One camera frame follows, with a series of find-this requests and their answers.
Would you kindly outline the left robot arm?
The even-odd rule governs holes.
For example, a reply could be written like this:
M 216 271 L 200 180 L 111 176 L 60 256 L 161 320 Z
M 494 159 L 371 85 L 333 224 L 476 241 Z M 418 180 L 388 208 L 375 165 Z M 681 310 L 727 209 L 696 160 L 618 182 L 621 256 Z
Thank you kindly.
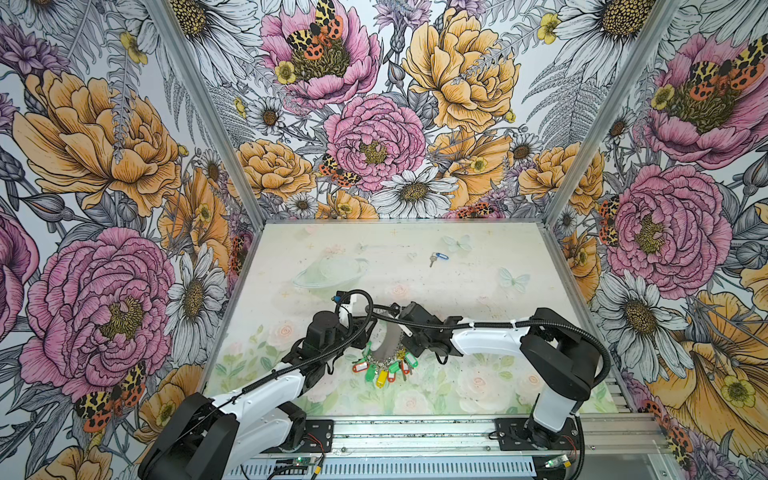
M 182 401 L 138 468 L 140 479 L 221 479 L 249 456 L 288 440 L 305 414 L 293 401 L 311 390 L 349 347 L 362 348 L 376 323 L 370 314 L 321 311 L 305 338 L 275 370 L 215 398 L 195 393 Z

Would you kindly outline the yellow key tag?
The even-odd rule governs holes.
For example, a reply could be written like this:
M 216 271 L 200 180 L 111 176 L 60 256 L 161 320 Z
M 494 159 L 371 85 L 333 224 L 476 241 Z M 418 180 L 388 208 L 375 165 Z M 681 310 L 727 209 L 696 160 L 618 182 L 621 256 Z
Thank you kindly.
M 375 386 L 377 388 L 384 388 L 389 382 L 389 372 L 387 370 L 381 370 L 375 377 Z

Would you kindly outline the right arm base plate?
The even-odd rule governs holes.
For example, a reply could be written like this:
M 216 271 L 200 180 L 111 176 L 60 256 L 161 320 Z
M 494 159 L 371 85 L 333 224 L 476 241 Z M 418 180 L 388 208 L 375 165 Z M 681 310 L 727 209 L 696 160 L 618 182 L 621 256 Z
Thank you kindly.
M 583 435 L 574 417 L 566 419 L 563 428 L 552 432 L 538 426 L 532 418 L 502 417 L 494 420 L 494 429 L 487 435 L 496 441 L 501 451 L 578 451 Z

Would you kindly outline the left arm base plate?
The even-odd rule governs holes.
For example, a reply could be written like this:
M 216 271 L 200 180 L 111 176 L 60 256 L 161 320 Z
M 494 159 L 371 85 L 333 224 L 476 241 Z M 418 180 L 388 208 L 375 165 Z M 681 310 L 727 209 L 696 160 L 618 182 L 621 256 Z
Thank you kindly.
M 292 426 L 282 444 L 264 450 L 263 454 L 330 453 L 334 428 L 333 420 L 306 420 L 302 425 Z

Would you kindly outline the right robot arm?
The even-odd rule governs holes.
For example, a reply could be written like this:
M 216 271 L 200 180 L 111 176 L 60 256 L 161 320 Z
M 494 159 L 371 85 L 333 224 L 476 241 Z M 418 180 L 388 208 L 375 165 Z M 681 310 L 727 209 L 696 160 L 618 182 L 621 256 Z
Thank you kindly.
M 593 388 L 610 373 L 610 353 L 602 342 L 556 311 L 539 307 L 523 319 L 476 321 L 461 316 L 440 320 L 415 302 L 391 320 L 404 329 L 406 350 L 439 360 L 475 354 L 522 357 L 543 380 L 528 419 L 511 436 L 536 449 L 551 449 L 568 433 Z

